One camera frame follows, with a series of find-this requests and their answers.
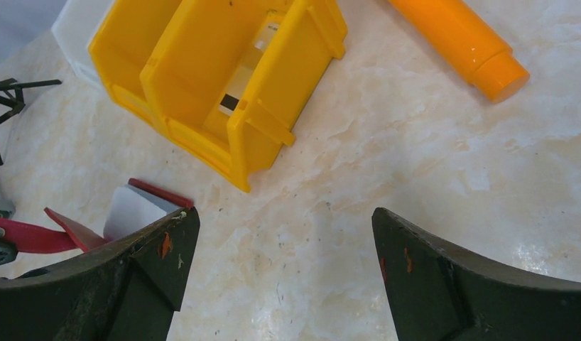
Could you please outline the red card holder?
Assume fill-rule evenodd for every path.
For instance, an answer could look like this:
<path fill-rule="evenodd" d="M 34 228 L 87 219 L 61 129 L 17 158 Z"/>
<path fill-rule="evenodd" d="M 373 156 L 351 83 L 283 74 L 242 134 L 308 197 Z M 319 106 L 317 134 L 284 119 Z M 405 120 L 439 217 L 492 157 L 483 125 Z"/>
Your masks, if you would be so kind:
<path fill-rule="evenodd" d="M 102 234 L 47 207 L 45 214 L 62 228 L 60 231 L 0 217 L 0 239 L 28 254 L 89 251 L 127 237 L 180 208 L 192 207 L 191 199 L 131 178 L 114 191 Z"/>

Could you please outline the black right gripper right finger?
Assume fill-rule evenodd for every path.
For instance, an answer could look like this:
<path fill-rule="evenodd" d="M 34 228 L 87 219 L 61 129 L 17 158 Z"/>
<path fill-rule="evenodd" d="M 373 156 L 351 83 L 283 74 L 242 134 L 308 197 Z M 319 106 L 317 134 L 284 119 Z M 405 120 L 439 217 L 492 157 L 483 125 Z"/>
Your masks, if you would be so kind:
<path fill-rule="evenodd" d="M 383 207 L 371 223 L 400 340 L 581 340 L 581 283 L 489 259 Z"/>

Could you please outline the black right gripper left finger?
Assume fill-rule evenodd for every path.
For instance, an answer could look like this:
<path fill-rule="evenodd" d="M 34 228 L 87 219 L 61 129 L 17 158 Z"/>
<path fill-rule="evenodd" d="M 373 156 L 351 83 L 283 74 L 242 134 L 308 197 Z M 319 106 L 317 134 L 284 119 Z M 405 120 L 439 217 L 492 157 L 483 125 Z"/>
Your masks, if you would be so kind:
<path fill-rule="evenodd" d="M 0 278 L 0 340 L 165 340 L 200 231 L 182 208 L 70 259 Z"/>

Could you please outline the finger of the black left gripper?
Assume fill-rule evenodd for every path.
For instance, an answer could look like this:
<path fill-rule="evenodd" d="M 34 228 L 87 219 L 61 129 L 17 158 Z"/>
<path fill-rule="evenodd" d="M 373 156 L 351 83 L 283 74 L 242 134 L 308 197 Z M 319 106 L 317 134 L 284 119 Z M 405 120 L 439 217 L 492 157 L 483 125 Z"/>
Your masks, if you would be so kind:
<path fill-rule="evenodd" d="M 5 239 L 6 231 L 0 227 L 0 266 L 14 261 L 18 255 L 18 249 L 13 242 Z"/>

